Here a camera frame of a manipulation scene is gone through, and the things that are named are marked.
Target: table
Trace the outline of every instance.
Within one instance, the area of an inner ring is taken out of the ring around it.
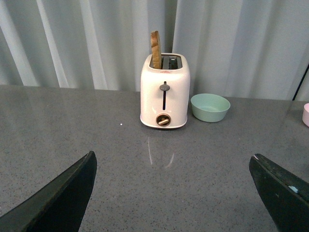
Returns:
[[[275,232],[249,172],[261,153],[309,182],[305,102],[227,98],[218,123],[155,130],[140,93],[0,86],[0,216],[93,150],[80,231]]]

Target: bread slice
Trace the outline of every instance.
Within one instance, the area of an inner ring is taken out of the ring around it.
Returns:
[[[161,69],[162,58],[161,58],[161,45],[159,32],[152,31],[150,35],[151,50],[153,53],[153,64],[155,69]]]

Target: toaster knob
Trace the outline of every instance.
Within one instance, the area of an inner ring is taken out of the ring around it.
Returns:
[[[170,86],[167,84],[160,85],[160,90],[162,91],[169,91],[169,89],[170,89]]]
[[[170,124],[170,116],[167,114],[160,114],[156,117],[156,122],[161,127],[166,127]]]

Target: curtain fold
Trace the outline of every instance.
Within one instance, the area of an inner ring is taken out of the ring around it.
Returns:
[[[309,63],[308,0],[0,0],[0,84],[139,91],[153,30],[191,94],[291,100]]]

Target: toaster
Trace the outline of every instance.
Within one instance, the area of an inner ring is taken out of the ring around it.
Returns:
[[[187,122],[190,71],[184,56],[162,53],[162,69],[154,69],[152,55],[140,77],[140,120],[153,128],[172,129]]]

